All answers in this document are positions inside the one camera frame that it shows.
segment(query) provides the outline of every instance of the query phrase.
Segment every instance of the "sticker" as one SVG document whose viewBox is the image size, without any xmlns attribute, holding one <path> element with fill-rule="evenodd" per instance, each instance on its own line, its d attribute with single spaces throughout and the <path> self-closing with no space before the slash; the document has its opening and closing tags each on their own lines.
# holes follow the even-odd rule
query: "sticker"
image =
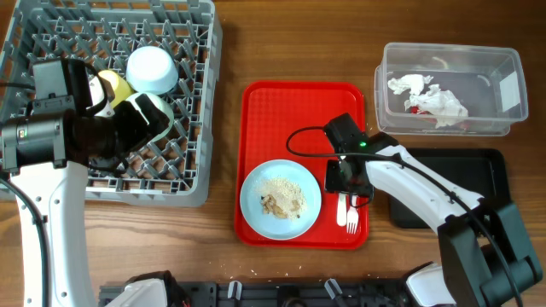
<svg viewBox="0 0 546 307">
<path fill-rule="evenodd" d="M 502 111 L 506 112 L 512 107 L 520 104 L 520 86 L 518 85 L 518 74 L 510 73 L 501 83 Z"/>
</svg>

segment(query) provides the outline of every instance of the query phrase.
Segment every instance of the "gray dish rack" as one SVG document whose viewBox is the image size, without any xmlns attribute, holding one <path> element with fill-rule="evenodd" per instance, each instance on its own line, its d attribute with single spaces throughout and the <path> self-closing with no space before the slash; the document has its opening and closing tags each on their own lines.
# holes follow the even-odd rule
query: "gray dish rack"
<svg viewBox="0 0 546 307">
<path fill-rule="evenodd" d="M 157 46 L 175 60 L 180 79 L 162 96 L 175 113 L 170 133 L 127 159 L 122 177 L 90 171 L 88 200 L 144 206 L 201 206 L 208 196 L 212 102 L 222 28 L 210 0 L 19 0 L 0 54 L 4 82 L 34 84 L 30 65 L 51 58 L 86 61 L 125 76 L 129 55 Z M 21 116 L 34 92 L 2 89 L 0 122 Z M 14 196 L 7 189 L 0 197 Z"/>
</svg>

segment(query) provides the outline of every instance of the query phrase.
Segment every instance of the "wooden table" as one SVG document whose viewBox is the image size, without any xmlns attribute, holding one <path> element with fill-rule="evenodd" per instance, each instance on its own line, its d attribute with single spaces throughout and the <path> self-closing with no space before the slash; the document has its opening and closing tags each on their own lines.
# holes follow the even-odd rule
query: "wooden table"
<svg viewBox="0 0 546 307">
<path fill-rule="evenodd" d="M 2 1 L 5 33 L 14 0 Z M 218 1 L 224 42 L 214 102 L 210 194 L 201 208 L 165 209 L 91 202 L 85 227 L 90 275 L 100 285 L 169 269 L 179 281 L 267 282 L 293 278 L 399 277 L 439 261 L 430 230 L 390 222 L 387 197 L 370 206 L 367 243 L 356 251 L 245 246 L 233 212 L 243 90 L 255 80 L 324 80 L 355 84 L 366 98 L 367 130 L 377 131 L 374 71 L 389 42 L 512 47 L 523 63 L 529 118 L 505 137 L 401 136 L 406 147 L 497 148 L 507 162 L 511 193 L 546 269 L 546 11 L 545 2 Z M 23 268 L 16 205 L 0 204 L 0 306 L 21 306 Z M 546 283 L 523 295 L 546 305 Z"/>
</svg>

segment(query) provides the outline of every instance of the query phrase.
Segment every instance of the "light blue plate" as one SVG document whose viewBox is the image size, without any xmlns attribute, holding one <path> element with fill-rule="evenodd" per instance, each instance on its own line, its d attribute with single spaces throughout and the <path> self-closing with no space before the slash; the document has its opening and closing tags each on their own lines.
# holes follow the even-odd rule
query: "light blue plate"
<svg viewBox="0 0 546 307">
<path fill-rule="evenodd" d="M 299 218 L 280 219 L 273 214 L 264 214 L 260 204 L 263 195 L 258 193 L 258 185 L 275 177 L 287 178 L 301 187 L 307 210 Z M 242 184 L 240 202 L 242 215 L 254 231 L 268 239 L 289 240 L 302 235 L 317 220 L 321 210 L 321 190 L 314 176 L 302 165 L 278 159 L 265 162 L 248 174 Z"/>
</svg>

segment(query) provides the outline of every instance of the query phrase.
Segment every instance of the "red tray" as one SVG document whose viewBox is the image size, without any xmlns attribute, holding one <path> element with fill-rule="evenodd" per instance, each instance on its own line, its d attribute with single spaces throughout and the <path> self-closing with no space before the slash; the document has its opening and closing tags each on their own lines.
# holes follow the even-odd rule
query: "red tray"
<svg viewBox="0 0 546 307">
<path fill-rule="evenodd" d="M 343 113 L 349 113 L 364 128 L 364 99 L 354 85 L 327 82 L 258 81 L 245 90 L 241 110 L 241 136 L 237 169 L 235 232 L 252 246 L 291 246 L 328 249 L 355 249 L 368 238 L 368 207 L 358 210 L 360 222 L 354 235 L 336 223 L 337 194 L 323 191 L 328 159 L 302 158 L 286 150 L 288 136 L 307 126 L 323 126 Z M 292 148 L 306 153 L 332 153 L 321 131 L 306 131 L 292 140 Z M 242 216 L 239 203 L 241 186 L 258 165 L 272 159 L 300 163 L 315 176 L 321 187 L 322 206 L 315 224 L 291 240 L 271 240 L 257 234 Z"/>
</svg>

